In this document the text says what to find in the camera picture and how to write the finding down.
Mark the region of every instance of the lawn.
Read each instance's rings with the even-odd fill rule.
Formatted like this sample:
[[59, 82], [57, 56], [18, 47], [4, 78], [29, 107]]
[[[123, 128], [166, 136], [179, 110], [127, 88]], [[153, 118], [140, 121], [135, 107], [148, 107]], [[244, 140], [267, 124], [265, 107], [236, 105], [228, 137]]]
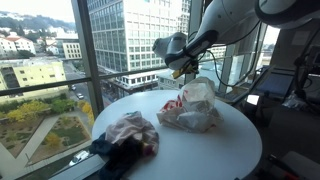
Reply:
[[60, 117], [49, 133], [54, 133], [59, 137], [59, 145], [50, 147], [44, 137], [43, 142], [30, 158], [31, 163], [29, 164], [50, 158], [51, 156], [90, 140], [90, 135], [83, 127], [80, 119], [74, 116]]
[[13, 122], [0, 125], [0, 143], [16, 158], [42, 120], [43, 117], [40, 117], [31, 122]]

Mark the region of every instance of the cloth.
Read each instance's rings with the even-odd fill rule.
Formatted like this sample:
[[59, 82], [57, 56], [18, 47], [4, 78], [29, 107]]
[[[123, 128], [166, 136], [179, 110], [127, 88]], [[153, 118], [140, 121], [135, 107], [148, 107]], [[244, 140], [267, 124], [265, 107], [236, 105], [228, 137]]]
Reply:
[[101, 180], [120, 180], [141, 157], [143, 143], [133, 137], [126, 139], [120, 146], [116, 156], [110, 156], [109, 161], [99, 170]]
[[119, 146], [129, 137], [143, 141], [153, 146], [157, 154], [159, 148], [159, 135], [153, 125], [145, 120], [140, 111], [124, 114], [114, 124], [106, 128], [105, 140]]
[[104, 137], [105, 133], [101, 134], [89, 147], [91, 154], [109, 157], [108, 162], [98, 172], [99, 179], [120, 180], [123, 174], [143, 156], [143, 142], [129, 137], [119, 146], [106, 141]]

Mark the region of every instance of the hillside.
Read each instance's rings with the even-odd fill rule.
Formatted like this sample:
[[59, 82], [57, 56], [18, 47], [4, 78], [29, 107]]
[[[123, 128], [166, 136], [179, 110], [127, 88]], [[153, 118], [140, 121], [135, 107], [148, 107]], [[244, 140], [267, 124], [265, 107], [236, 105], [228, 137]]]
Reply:
[[44, 17], [41, 15], [19, 15], [18, 13], [0, 11], [0, 27], [17, 28], [19, 25], [24, 29], [47, 29], [52, 27], [61, 27], [66, 30], [75, 30], [75, 23], [64, 22], [61, 20], [55, 20], [50, 17]]

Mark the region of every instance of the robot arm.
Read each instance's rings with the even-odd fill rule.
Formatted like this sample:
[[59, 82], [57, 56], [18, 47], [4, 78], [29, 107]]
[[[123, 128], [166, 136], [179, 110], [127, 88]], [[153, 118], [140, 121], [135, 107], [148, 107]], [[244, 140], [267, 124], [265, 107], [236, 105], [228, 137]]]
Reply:
[[170, 69], [179, 70], [250, 17], [258, 16], [262, 22], [278, 28], [295, 28], [319, 15], [320, 3], [316, 1], [213, 0], [190, 43], [187, 43], [186, 35], [175, 33], [170, 37], [157, 39], [152, 49], [164, 59]]

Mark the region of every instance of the floor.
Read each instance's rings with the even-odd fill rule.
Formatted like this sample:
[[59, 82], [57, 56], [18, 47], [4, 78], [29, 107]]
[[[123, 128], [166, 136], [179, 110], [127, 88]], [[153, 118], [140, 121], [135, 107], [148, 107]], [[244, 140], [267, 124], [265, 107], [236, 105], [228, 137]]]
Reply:
[[263, 152], [260, 163], [246, 179], [258, 179], [255, 173], [266, 166], [265, 158], [269, 154], [282, 157], [289, 151], [295, 151], [320, 164], [319, 115], [279, 105], [265, 109], [265, 116], [271, 120], [268, 127], [260, 118], [253, 120], [261, 136]]

